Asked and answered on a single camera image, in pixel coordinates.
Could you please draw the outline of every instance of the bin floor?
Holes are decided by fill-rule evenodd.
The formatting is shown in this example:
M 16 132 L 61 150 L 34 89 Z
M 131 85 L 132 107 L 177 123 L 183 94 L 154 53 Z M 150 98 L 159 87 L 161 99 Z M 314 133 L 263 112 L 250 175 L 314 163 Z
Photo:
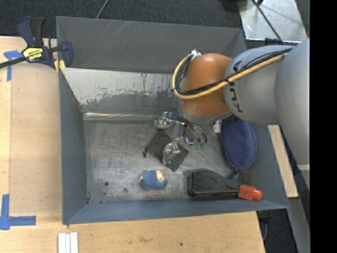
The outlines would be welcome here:
M 165 132 L 171 136 L 173 128 Z M 189 154 L 173 172 L 151 154 L 143 156 L 155 136 L 154 121 L 85 121 L 87 198 L 89 203 L 189 198 L 187 176 L 194 169 L 206 168 L 224 177 L 234 169 L 229 165 L 221 137 L 211 126 L 204 128 L 204 150 L 180 144 Z M 163 190 L 144 190 L 138 183 L 148 169 L 161 170 L 168 181 Z

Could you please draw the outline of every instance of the wooden table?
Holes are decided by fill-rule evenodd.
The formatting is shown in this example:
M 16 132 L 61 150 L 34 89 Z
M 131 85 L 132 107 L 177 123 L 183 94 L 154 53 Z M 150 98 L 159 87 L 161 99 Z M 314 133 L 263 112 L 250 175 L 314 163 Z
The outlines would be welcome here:
M 0 62 L 25 47 L 20 37 L 0 37 Z M 9 193 L 10 216 L 37 218 L 35 226 L 0 230 L 1 252 L 57 252 L 60 232 L 78 233 L 80 253 L 265 252 L 256 212 L 63 225 L 57 73 L 23 62 L 12 76 L 0 70 L 0 197 Z M 288 197 L 297 197 L 278 126 L 270 132 Z

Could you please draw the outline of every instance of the yellow clamp label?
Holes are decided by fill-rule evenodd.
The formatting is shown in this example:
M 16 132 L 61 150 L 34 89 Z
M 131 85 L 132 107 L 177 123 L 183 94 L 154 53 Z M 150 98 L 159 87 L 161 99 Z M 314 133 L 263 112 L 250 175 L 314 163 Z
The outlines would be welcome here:
M 42 57 L 43 49 L 42 48 L 28 48 L 22 52 L 23 56 L 34 61 Z

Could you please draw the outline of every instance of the black carpet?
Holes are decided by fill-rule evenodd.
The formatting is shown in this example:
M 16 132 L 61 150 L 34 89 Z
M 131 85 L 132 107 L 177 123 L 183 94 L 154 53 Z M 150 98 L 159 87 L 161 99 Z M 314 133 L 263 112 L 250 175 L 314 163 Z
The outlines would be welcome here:
M 56 38 L 56 16 L 96 18 L 106 0 L 0 0 L 0 35 L 17 35 L 17 22 L 25 16 L 43 16 L 43 37 Z M 296 0 L 310 37 L 310 0 Z M 234 0 L 110 0 L 100 18 L 201 26 L 241 27 Z M 248 48 L 263 46 L 247 42 Z M 295 179 L 310 223 L 310 194 L 292 160 Z M 297 248 L 285 210 L 273 210 L 265 240 L 267 253 L 296 253 Z

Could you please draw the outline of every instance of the red plug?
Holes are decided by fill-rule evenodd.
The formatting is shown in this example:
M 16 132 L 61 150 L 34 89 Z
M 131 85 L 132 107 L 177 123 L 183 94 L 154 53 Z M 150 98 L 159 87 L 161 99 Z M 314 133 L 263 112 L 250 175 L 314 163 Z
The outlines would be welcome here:
M 249 184 L 242 184 L 239 188 L 238 197 L 245 200 L 261 200 L 262 191 Z

